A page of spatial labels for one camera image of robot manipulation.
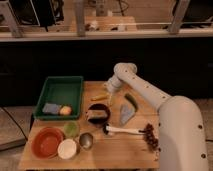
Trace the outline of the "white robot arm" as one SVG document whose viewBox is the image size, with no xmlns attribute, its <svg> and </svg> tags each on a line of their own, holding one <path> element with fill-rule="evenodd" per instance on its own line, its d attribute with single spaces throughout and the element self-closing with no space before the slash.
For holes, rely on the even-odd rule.
<svg viewBox="0 0 213 171">
<path fill-rule="evenodd" d="M 117 63 L 105 85 L 110 93 L 115 93 L 124 83 L 159 114 L 158 171 L 209 171 L 205 129 L 198 105 L 185 96 L 171 96 L 140 78 L 134 63 Z"/>
</svg>

